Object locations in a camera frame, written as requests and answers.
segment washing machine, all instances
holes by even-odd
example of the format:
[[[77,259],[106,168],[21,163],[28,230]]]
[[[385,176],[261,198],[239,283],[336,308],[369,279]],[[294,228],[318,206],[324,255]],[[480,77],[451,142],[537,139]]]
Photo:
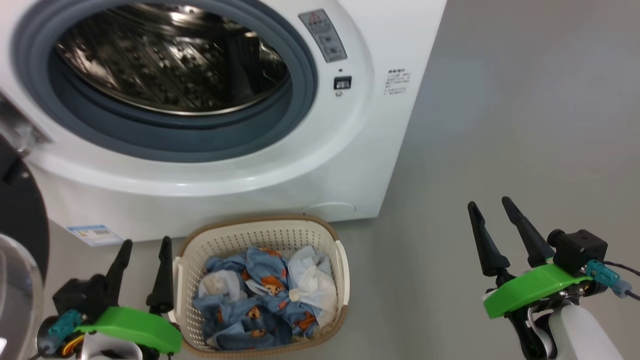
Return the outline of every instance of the washing machine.
[[[0,129],[91,245],[378,215],[445,0],[23,0]]]

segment basket handle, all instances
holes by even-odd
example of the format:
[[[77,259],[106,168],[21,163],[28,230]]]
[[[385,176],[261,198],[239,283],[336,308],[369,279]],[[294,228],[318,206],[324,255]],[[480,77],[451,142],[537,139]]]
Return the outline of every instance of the basket handle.
[[[351,295],[351,277],[349,276],[349,261],[347,260],[347,253],[344,251],[344,246],[340,240],[335,240],[335,244],[338,245],[338,252],[340,255],[340,265],[342,266],[342,278],[344,281],[344,299],[342,300],[342,306],[349,305],[349,296]]]
[[[167,313],[167,316],[169,316],[169,320],[171,320],[171,322],[173,323],[178,323],[178,321],[180,320],[180,310],[182,309],[182,294],[184,293],[183,289],[182,289],[182,262],[181,262],[181,257],[180,256],[176,256],[173,259],[173,280],[175,281],[176,277],[177,277],[177,286],[175,287],[175,289],[177,290],[175,293],[177,294],[176,296],[176,303],[175,306],[173,307],[173,310],[169,311]]]

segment gray warning sticker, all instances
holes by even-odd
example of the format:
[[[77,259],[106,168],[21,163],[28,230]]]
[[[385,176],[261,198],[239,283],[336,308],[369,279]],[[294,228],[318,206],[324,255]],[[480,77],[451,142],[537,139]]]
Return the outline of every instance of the gray warning sticker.
[[[406,86],[411,80],[411,73],[405,69],[391,69],[387,73],[385,82],[385,95],[403,94]]]
[[[298,17],[316,40],[326,62],[330,63],[347,58],[342,41],[340,41],[338,33],[324,10],[301,13]]]

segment laundry basket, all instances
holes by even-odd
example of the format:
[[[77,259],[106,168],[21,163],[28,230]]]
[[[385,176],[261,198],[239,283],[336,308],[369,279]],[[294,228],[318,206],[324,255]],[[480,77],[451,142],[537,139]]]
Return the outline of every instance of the laundry basket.
[[[320,329],[313,338],[300,339],[290,345],[264,350],[221,351],[205,343],[202,336],[204,318],[193,307],[191,300],[205,274],[205,264],[211,256],[224,258],[245,252],[251,246],[292,254],[307,245],[312,245],[316,250],[326,254],[331,261],[338,294],[337,314],[331,324]],[[333,228],[319,218],[304,215],[263,217],[205,226],[187,238],[180,256],[173,261],[173,272],[176,278],[177,301],[175,311],[169,315],[173,322],[180,325],[184,348],[200,357],[257,357],[312,347],[335,335],[347,316],[347,255]]]

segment green plastic bracket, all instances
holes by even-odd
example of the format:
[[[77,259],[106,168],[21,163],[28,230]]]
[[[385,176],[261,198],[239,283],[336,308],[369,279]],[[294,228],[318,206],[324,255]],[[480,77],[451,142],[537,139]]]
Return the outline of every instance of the green plastic bracket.
[[[499,318],[504,313],[520,309],[585,280],[591,278],[573,277],[555,264],[541,265],[495,290],[484,300],[484,309],[489,318]]]
[[[160,354],[177,354],[182,346],[182,334],[169,321],[131,307],[109,307],[98,321],[80,325],[76,331],[101,332],[154,348]]]

